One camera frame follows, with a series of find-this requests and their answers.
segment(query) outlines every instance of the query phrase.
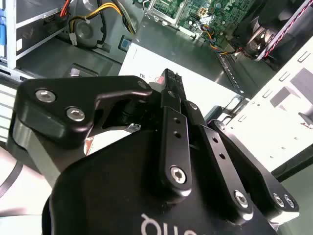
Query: motherboard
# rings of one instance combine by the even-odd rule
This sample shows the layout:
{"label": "motherboard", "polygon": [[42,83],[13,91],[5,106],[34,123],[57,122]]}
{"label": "motherboard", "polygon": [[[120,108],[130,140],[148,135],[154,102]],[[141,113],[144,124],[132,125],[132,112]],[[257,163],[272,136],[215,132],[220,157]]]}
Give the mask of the motherboard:
{"label": "motherboard", "polygon": [[195,38],[225,49],[253,2],[254,0],[152,0],[150,4],[154,10],[176,19],[176,27],[183,27]]}

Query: capacitor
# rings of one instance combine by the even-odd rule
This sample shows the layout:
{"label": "capacitor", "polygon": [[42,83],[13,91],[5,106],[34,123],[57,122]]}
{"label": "capacitor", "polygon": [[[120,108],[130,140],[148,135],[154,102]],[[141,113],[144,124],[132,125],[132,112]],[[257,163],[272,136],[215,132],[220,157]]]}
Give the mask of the capacitor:
{"label": "capacitor", "polygon": [[222,7],[222,4],[220,4],[219,2],[217,4],[215,4],[215,8],[221,9],[221,7]]}

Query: cable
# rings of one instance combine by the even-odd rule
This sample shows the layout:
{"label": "cable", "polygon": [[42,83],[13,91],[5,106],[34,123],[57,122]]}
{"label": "cable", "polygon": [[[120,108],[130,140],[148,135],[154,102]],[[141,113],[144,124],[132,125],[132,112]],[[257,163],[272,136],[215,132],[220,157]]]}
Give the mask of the cable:
{"label": "cable", "polygon": [[114,3],[105,3],[103,5],[101,5],[98,9],[96,9],[95,11],[91,12],[90,14],[86,15],[86,16],[74,16],[68,23],[69,23],[69,30],[70,33],[74,33],[74,27],[75,27],[75,20],[80,19],[80,20],[91,20],[94,17],[96,17],[98,14],[101,13],[101,11],[105,10],[106,8],[113,8],[115,11],[117,11],[120,15],[121,12],[120,10],[117,8],[117,6]]}
{"label": "cable", "polygon": [[[98,7],[100,7],[102,5],[102,0],[97,0],[97,4]],[[106,21],[104,18],[104,13],[101,12],[100,13],[100,17],[101,17],[101,22],[102,22],[102,28],[101,28],[101,32],[102,32],[102,39],[101,40],[97,40],[97,44],[98,45],[103,45],[106,37],[107,37],[107,27],[106,27]]]}
{"label": "cable", "polygon": [[240,52],[240,51],[243,50],[242,48],[240,48],[239,50],[234,50],[232,52],[221,51],[219,48],[214,46],[214,41],[212,39],[212,35],[214,34],[214,31],[210,32],[210,30],[212,30],[212,29],[208,25],[206,25],[206,24],[201,25],[200,28],[201,28],[202,31],[207,33],[207,36],[209,37],[210,47],[212,49],[214,49],[214,51],[216,53],[221,54],[221,55],[230,55],[230,54],[234,54],[236,52]]}
{"label": "cable", "polygon": [[63,6],[61,13],[60,13],[61,17],[66,15],[66,11],[67,11],[67,7],[68,7],[69,3],[70,3],[70,0],[66,0],[66,2],[64,3],[64,6]]}
{"label": "cable", "polygon": [[277,44],[283,39],[283,37],[285,36],[285,34],[288,32],[288,30],[293,26],[293,24],[300,18],[300,16],[303,14],[303,12],[305,12],[305,10],[313,3],[313,0],[309,1],[309,3],[303,7],[303,9],[301,10],[301,12],[299,12],[299,14],[293,19],[293,21],[287,26],[287,28],[285,29],[285,31],[279,36],[279,38],[277,39],[277,41],[272,45],[272,47],[266,51],[265,53],[265,57],[267,57],[273,50],[274,48],[277,46]]}
{"label": "cable", "polygon": [[123,4],[120,1],[118,1],[118,0],[116,0],[116,1],[117,1],[118,5],[120,6],[121,12],[125,15],[125,19],[128,22],[129,28],[132,31],[130,33],[134,35],[136,33],[136,30],[135,30],[135,27],[134,27],[134,25],[132,23],[131,17],[129,16],[129,14],[128,14],[127,10],[125,9],[125,7],[123,6]]}

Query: blue component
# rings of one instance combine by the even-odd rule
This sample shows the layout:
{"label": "blue component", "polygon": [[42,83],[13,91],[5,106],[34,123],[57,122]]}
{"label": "blue component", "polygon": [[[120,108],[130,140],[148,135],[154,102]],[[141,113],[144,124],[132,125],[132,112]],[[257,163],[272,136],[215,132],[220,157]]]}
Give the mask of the blue component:
{"label": "blue component", "polygon": [[127,52],[129,46],[131,45],[132,41],[122,36],[121,41],[119,42],[118,48],[124,52]]}
{"label": "blue component", "polygon": [[6,27],[0,24],[0,45],[6,45]]}

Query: sticker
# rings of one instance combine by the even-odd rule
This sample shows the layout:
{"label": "sticker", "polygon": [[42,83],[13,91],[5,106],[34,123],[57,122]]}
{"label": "sticker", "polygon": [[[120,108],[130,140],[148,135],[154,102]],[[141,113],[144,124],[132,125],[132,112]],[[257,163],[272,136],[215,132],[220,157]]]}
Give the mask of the sticker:
{"label": "sticker", "polygon": [[22,49],[22,38],[16,41],[16,51]]}

